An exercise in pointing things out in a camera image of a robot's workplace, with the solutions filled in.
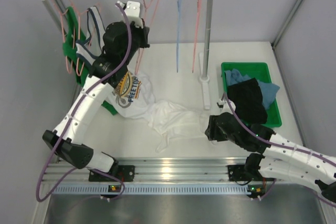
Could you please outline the plain white tank top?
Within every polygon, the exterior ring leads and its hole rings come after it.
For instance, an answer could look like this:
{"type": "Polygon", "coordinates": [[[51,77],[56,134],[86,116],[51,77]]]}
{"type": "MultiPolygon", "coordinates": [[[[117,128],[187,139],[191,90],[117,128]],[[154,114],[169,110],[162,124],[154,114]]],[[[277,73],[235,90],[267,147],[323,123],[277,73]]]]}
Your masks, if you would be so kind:
{"type": "Polygon", "coordinates": [[[155,151],[164,151],[170,140],[204,137],[209,117],[207,112],[188,109],[170,101],[161,100],[153,104],[147,117],[148,126],[162,137],[155,151]]]}

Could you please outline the pink wire hanger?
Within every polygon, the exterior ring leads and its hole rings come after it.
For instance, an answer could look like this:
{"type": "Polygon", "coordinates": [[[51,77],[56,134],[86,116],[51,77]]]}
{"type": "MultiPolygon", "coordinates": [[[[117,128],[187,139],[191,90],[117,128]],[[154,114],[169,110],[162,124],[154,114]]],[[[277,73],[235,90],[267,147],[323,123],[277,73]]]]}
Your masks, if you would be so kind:
{"type": "MultiPolygon", "coordinates": [[[[143,7],[144,7],[143,20],[146,21],[146,16],[147,16],[148,9],[153,4],[154,0],[150,0],[148,3],[146,2],[146,0],[142,0],[142,2],[143,2],[143,7]]],[[[151,20],[150,20],[149,27],[152,25],[152,23],[154,21],[159,2],[160,2],[160,0],[156,1],[155,8],[154,8],[151,20]]],[[[142,49],[142,48],[140,48],[139,51],[138,51],[138,57],[137,57],[136,65],[135,65],[135,74],[138,74],[138,72],[139,72],[140,64],[141,64],[141,60],[142,60],[144,51],[145,51],[145,49],[142,49]]]]}

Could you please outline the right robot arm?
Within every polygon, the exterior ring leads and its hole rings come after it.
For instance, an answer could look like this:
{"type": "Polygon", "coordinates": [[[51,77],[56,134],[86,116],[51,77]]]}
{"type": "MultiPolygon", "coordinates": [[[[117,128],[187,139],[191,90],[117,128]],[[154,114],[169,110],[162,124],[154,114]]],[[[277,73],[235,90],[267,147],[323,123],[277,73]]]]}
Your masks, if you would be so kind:
{"type": "Polygon", "coordinates": [[[211,115],[205,135],[210,141],[230,141],[250,153],[243,179],[285,180],[335,202],[335,157],[298,145],[263,125],[246,126],[228,112],[211,115]]]}

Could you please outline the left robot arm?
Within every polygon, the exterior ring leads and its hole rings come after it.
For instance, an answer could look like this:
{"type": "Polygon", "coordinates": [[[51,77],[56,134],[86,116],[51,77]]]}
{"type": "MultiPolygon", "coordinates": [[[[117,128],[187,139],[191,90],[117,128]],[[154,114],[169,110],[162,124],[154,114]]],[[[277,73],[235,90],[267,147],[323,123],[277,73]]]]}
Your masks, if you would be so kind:
{"type": "Polygon", "coordinates": [[[81,93],[64,119],[43,134],[44,142],[57,156],[76,169],[95,169],[106,180],[117,178],[118,161],[109,154],[95,151],[83,143],[87,128],[104,102],[124,118],[147,119],[155,96],[149,77],[128,68],[140,48],[149,47],[150,29],[135,22],[114,22],[96,26],[101,54],[96,56],[88,42],[76,42],[77,56],[89,65],[81,93]]]}

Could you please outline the green tank top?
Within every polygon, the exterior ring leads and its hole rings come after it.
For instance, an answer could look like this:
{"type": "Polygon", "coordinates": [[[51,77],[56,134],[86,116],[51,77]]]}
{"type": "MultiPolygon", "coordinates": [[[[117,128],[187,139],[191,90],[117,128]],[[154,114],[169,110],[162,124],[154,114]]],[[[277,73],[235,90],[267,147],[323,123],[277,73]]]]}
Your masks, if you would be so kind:
{"type": "Polygon", "coordinates": [[[68,7],[66,17],[68,32],[62,45],[63,53],[73,61],[72,71],[76,82],[84,86],[93,62],[102,54],[103,35],[106,32],[99,9],[96,6],[87,9],[87,33],[85,34],[76,18],[75,11],[68,7]]]}

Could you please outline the white printed tank top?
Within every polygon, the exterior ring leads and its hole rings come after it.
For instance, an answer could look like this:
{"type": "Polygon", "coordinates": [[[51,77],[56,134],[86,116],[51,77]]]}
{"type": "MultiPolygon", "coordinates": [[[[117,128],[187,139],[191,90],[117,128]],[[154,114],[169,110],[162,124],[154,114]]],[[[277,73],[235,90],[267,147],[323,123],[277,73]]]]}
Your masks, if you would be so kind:
{"type": "Polygon", "coordinates": [[[104,102],[124,118],[146,118],[155,103],[149,77],[129,69],[131,28],[128,20],[128,48],[123,59],[104,59],[101,55],[93,62],[81,95],[76,100],[77,113],[92,118],[104,102]]]}

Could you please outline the pink hanger far left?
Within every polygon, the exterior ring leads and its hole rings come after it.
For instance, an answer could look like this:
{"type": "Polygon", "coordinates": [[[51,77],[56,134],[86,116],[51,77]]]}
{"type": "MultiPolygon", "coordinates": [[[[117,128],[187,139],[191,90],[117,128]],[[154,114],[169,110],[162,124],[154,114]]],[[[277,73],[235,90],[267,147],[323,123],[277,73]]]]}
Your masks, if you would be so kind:
{"type": "MultiPolygon", "coordinates": [[[[64,30],[64,20],[63,20],[63,17],[66,15],[67,10],[65,12],[62,12],[60,10],[60,8],[57,6],[56,1],[55,0],[51,0],[51,1],[53,3],[54,8],[56,9],[56,11],[59,14],[59,18],[60,18],[59,20],[60,20],[60,25],[61,25],[61,34],[62,34],[62,44],[64,44],[66,42],[66,32],[64,30]]],[[[69,59],[66,54],[64,54],[64,56],[65,56],[65,62],[66,62],[67,72],[69,74],[71,74],[72,73],[72,64],[73,64],[73,61],[71,59],[69,59]]]]}

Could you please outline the black garment in bin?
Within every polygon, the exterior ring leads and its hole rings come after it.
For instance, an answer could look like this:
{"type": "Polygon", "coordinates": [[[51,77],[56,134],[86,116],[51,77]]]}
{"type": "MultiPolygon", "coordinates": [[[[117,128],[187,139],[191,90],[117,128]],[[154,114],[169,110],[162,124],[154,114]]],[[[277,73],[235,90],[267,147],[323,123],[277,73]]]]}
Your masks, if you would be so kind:
{"type": "Polygon", "coordinates": [[[248,124],[265,124],[267,112],[263,96],[255,78],[231,85],[227,88],[228,98],[235,104],[235,113],[248,124]]]}

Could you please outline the blue garment in bin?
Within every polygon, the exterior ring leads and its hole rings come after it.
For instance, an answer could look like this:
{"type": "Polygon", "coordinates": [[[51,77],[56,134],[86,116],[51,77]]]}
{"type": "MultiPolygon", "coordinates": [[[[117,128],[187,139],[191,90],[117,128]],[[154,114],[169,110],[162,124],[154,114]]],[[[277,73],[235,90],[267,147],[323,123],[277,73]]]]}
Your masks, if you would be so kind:
{"type": "MultiPolygon", "coordinates": [[[[228,86],[232,86],[234,84],[238,84],[247,80],[250,80],[251,77],[249,75],[242,75],[239,70],[225,70],[226,84],[228,86]]],[[[276,94],[279,91],[280,87],[273,83],[265,83],[260,80],[257,80],[258,85],[262,94],[262,104],[266,110],[268,110],[271,104],[276,99],[276,94]]]]}

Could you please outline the green plastic bin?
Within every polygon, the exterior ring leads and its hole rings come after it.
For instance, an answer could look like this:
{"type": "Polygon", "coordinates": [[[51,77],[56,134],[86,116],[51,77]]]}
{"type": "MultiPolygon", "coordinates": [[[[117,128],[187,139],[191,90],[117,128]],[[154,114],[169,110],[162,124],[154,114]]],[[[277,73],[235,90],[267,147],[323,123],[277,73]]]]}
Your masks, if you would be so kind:
{"type": "MultiPolygon", "coordinates": [[[[265,62],[223,62],[220,67],[225,92],[227,92],[227,88],[229,87],[226,84],[225,70],[237,69],[242,75],[249,75],[251,79],[255,78],[256,80],[260,80],[265,83],[273,83],[268,65],[265,62]]],[[[282,126],[282,120],[276,99],[266,112],[268,115],[267,122],[265,123],[266,127],[273,128],[282,126]]]]}

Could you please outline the pink hanger near right post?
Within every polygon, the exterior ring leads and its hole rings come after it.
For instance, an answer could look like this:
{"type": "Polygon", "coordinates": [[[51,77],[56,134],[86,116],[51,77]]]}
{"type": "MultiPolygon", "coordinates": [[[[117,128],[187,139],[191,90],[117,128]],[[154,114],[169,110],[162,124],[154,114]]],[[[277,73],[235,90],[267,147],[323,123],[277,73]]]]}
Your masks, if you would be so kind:
{"type": "Polygon", "coordinates": [[[196,59],[196,47],[198,39],[198,28],[200,24],[200,12],[202,7],[202,0],[197,0],[197,13],[196,13],[196,23],[195,23],[195,34],[194,34],[194,43],[193,43],[193,62],[192,62],[192,73],[195,69],[195,59],[196,59]]]}

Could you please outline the aluminium mounting rail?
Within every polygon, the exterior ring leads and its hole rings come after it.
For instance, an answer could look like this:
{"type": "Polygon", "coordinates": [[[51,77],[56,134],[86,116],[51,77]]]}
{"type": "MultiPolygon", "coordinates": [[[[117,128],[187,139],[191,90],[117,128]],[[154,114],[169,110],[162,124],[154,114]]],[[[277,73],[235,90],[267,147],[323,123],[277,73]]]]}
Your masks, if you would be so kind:
{"type": "Polygon", "coordinates": [[[71,166],[65,161],[50,164],[41,183],[40,195],[247,195],[259,197],[262,183],[234,178],[233,168],[243,158],[215,159],[121,159],[117,179],[75,170],[58,184],[71,166]]]}

